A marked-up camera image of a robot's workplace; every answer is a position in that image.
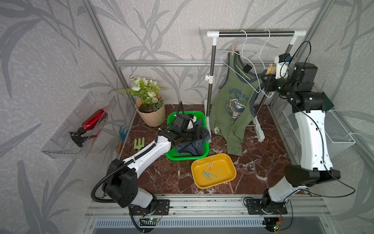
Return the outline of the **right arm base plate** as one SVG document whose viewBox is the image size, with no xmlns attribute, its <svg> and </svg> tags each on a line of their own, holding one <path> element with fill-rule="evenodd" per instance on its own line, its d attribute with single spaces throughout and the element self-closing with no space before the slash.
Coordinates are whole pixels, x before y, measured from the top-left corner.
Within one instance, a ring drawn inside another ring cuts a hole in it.
<svg viewBox="0 0 374 234">
<path fill-rule="evenodd" d="M 286 215 L 288 214 L 285 202 L 264 201 L 247 197 L 243 199 L 249 215 Z"/>
</svg>

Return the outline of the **white wire hanger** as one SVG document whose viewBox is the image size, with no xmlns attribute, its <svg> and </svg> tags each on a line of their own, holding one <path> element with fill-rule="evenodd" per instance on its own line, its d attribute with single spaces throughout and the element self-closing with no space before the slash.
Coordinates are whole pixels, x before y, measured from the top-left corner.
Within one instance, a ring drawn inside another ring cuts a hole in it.
<svg viewBox="0 0 374 234">
<path fill-rule="evenodd" d="M 267 44 L 267 42 L 269 41 L 270 36 L 271 36 L 271 32 L 270 32 L 269 29 L 266 29 L 265 31 L 268 32 L 268 39 L 267 39 L 266 42 L 263 44 L 261 50 L 260 50 L 259 52 L 257 52 L 256 54 L 250 53 L 250 54 L 256 56 L 256 57 L 260 60 L 261 64 L 263 65 L 264 70 L 266 70 L 266 67 L 265 67 L 265 64 L 264 64 L 263 60 L 261 59 L 261 53 L 262 53 L 262 50 L 263 50 L 264 47 L 266 46 L 266 44 Z M 242 58 L 244 58 L 244 59 L 246 59 L 247 61 L 249 61 L 249 63 L 253 66 L 253 68 L 256 69 L 255 66 L 254 66 L 254 64 L 250 61 L 250 59 L 246 58 L 246 57 L 243 55 L 243 50 L 244 50 L 244 48 L 245 48 L 245 43 L 246 43 L 246 41 L 247 41 L 247 39 L 248 39 L 248 34 L 247 34 L 244 30 L 241 30 L 241 32 L 244 33 L 244 35 L 245 35 L 245 40 L 244 40 L 244 44 L 243 44 L 242 50 L 239 52 L 239 56 L 241 56 Z M 259 88 L 260 88 L 260 86 L 261 86 L 261 85 L 260 85 L 260 79 L 259 79 L 259 76 L 258 76 L 256 70 L 255 70 L 255 76 L 256 76 L 256 78 L 257 78 L 257 82 L 258 82 L 258 85 L 259 85 Z M 246 82 L 251 86 L 251 88 L 252 88 L 256 93 L 260 93 L 260 92 L 261 92 L 261 89 L 260 89 L 259 91 L 256 91 L 256 88 L 254 88 L 254 87 L 251 85 L 251 83 L 249 83 L 248 81 L 246 81 Z"/>
<path fill-rule="evenodd" d="M 266 92 L 265 91 L 263 91 L 262 89 L 261 89 L 261 92 L 264 94 L 264 96 L 265 96 L 265 98 L 271 98 L 272 96 L 273 96 L 273 93 L 271 93 L 271 96 L 268 96 L 267 94 L 266 94 Z"/>
</svg>

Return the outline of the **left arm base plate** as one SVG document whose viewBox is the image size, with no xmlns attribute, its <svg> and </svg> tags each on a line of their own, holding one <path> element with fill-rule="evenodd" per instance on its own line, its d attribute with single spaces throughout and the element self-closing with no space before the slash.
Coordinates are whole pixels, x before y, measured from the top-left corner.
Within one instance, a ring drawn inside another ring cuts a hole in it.
<svg viewBox="0 0 374 234">
<path fill-rule="evenodd" d="M 170 209 L 169 199 L 157 199 L 149 208 L 130 206 L 133 215 L 168 215 Z"/>
</svg>

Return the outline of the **olive green tank top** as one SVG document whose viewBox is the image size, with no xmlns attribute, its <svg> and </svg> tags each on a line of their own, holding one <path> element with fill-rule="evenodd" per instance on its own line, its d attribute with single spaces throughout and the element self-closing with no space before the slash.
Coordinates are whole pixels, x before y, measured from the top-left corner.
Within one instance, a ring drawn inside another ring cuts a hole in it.
<svg viewBox="0 0 374 234">
<path fill-rule="evenodd" d="M 246 127 L 257 117 L 254 103 L 264 88 L 266 70 L 256 74 L 240 55 L 228 53 L 228 72 L 211 107 L 210 129 L 227 142 L 228 154 L 241 156 Z"/>
</svg>

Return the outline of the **navy blue tank top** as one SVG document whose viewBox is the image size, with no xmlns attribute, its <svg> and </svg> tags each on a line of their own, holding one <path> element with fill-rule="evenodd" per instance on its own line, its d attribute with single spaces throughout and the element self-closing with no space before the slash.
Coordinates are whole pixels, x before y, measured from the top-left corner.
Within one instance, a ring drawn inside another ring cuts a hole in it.
<svg viewBox="0 0 374 234">
<path fill-rule="evenodd" d="M 203 119 L 197 120 L 194 124 L 193 127 L 195 126 L 204 126 L 203 125 Z M 185 143 L 180 143 L 179 145 L 176 146 L 176 149 L 179 153 L 189 153 L 194 157 L 202 156 L 204 154 L 204 144 L 206 143 L 202 140 L 195 141 L 195 142 L 185 142 Z"/>
</svg>

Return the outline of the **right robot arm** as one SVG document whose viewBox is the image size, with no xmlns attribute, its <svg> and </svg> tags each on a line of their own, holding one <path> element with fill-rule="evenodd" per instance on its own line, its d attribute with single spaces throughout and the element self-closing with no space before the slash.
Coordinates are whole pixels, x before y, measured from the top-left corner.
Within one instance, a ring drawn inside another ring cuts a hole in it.
<svg viewBox="0 0 374 234">
<path fill-rule="evenodd" d="M 340 171 L 333 168 L 325 135 L 325 116 L 331 103 L 324 93 L 312 90 L 318 68 L 303 61 L 296 62 L 289 72 L 293 59 L 289 52 L 275 57 L 276 73 L 266 76 L 265 88 L 292 106 L 300 131 L 301 162 L 286 166 L 284 177 L 264 191 L 260 206 L 266 214 L 282 208 L 298 191 L 341 178 Z"/>
</svg>

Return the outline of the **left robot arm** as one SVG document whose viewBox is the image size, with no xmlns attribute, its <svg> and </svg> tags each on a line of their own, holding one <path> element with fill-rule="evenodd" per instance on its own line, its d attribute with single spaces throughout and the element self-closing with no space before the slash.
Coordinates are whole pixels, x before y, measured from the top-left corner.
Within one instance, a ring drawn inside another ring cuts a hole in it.
<svg viewBox="0 0 374 234">
<path fill-rule="evenodd" d="M 210 139 L 209 130 L 201 120 L 185 114 L 179 103 L 175 117 L 158 129 L 154 141 L 123 161 L 113 160 L 92 189 L 91 199 L 98 203 L 117 203 L 120 207 L 138 206 L 149 213 L 156 208 L 156 196 L 138 186 L 138 178 L 159 157 L 178 145 L 203 145 Z"/>
</svg>

